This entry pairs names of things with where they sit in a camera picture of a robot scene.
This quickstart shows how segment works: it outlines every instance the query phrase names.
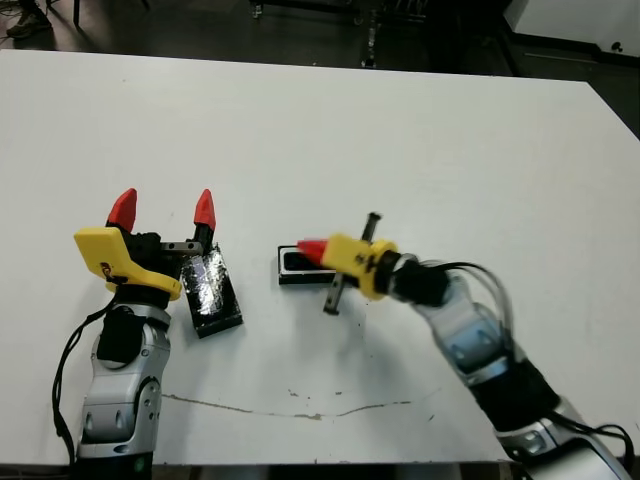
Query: black cable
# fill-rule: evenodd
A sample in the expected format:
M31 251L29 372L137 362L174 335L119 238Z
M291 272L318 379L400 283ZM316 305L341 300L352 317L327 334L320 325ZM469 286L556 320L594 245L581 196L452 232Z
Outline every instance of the black cable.
M618 440L622 440L624 442L624 456L622 458L622 465L629 473L631 473L631 471L633 470L633 464L635 463L635 447L633 445L633 440L631 440L631 436L629 436L627 431L620 425L606 424L601 425L597 428L592 428L588 425L576 422L575 420L571 420L570 418L567 418L564 415L559 414L558 412L549 412L547 414L547 418L552 422L555 422L558 425L566 428L567 430L575 433L601 435L604 437L617 438ZM620 433L612 433L607 431L612 428L619 430Z
M69 454L69 466L72 466L75 463L76 452L75 447L73 445L73 437L71 436L71 432L69 431L69 427L67 426L67 422L65 422L62 413L60 412L60 399L62 397L62 370L64 369L64 364L69 357L69 354L73 350L73 348L80 341L80 337L82 336L82 331L85 329L87 325L99 320L104 314L106 314L113 305L115 304L116 297L111 299L111 301L107 304L106 307L98 310L91 315L88 315L82 324L74 330L74 332L69 337L64 350L62 351L62 357L60 358L60 363L58 364L58 370L56 371L56 376L53 379L53 389L51 391L51 405L53 408L53 423L56 427L56 434L62 438L65 446L67 447L67 453Z

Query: table surface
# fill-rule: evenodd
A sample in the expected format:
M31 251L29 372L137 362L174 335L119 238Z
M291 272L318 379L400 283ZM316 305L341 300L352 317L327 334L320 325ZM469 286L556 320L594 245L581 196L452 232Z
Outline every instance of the table surface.
M138 189L137 231L192 233L210 188L245 324L173 302L155 461L506 458L425 322L277 284L278 245L342 231L493 269L516 337L591 424L640 441L640 143L584 83L0 52L0 463L60 464L50 392L109 298L72 235ZM67 364L80 432L90 327Z

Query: shoe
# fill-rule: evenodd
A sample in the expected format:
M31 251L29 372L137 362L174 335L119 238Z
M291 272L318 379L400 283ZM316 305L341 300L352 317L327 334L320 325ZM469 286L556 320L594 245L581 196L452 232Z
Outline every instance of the shoe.
M17 40L27 38L41 30L51 29L51 22L44 13L22 12L20 20L13 27L7 30L7 36Z

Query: metal stand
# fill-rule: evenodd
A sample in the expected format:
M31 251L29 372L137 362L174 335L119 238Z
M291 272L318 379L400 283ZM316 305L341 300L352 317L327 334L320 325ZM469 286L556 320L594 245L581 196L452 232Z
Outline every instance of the metal stand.
M251 6L251 16L256 20L262 17L265 5L277 5L280 7L300 8L302 10L346 15L353 18L354 25L362 25L362 11L353 0L347 0L344 3L319 3L305 0L258 0L250 1L249 5Z
M429 0L383 0L379 10L372 10L364 68L376 68L375 47L378 31L383 25L423 26L426 20L425 7Z

